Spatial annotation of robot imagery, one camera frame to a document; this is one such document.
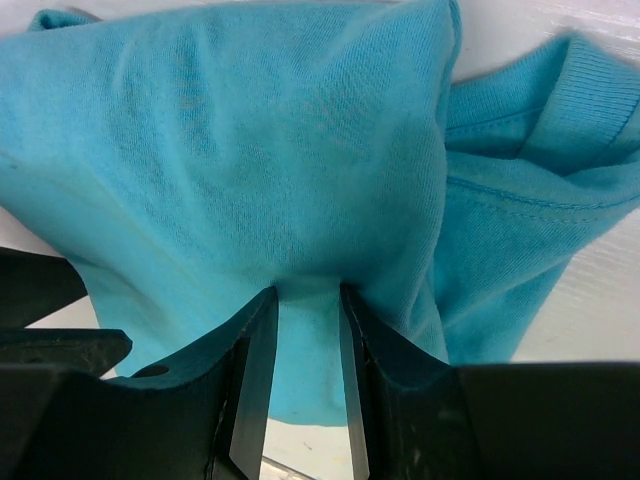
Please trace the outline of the turquoise t-shirt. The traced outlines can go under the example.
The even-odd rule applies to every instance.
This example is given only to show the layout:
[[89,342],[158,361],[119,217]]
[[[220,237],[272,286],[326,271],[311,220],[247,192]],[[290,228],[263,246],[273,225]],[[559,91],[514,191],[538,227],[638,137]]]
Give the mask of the turquoise t-shirt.
[[578,35],[461,84],[452,1],[249,3],[1,41],[1,204],[131,375],[275,286],[272,418],[346,421],[339,287],[452,364],[511,359],[639,204],[639,72]]

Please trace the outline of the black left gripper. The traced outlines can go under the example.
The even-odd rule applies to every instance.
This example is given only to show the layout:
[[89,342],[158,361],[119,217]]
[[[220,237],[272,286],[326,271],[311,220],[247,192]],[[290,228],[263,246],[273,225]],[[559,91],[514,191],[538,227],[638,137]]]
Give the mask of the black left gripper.
[[95,376],[107,373],[132,350],[118,329],[35,328],[44,317],[87,296],[65,259],[1,249],[1,362],[57,363]]

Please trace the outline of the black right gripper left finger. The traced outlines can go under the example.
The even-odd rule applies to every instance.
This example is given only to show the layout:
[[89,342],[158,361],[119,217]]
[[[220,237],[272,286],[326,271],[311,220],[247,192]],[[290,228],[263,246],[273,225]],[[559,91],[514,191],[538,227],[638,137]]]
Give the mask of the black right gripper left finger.
[[5,479],[255,479],[266,428],[278,296],[129,377],[118,329],[1,332]]

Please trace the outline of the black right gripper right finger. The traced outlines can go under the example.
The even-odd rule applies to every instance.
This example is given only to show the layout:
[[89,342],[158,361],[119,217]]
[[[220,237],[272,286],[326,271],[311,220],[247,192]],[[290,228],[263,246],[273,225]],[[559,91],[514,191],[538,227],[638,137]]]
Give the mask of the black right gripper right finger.
[[340,288],[357,479],[635,479],[635,362],[451,366]]

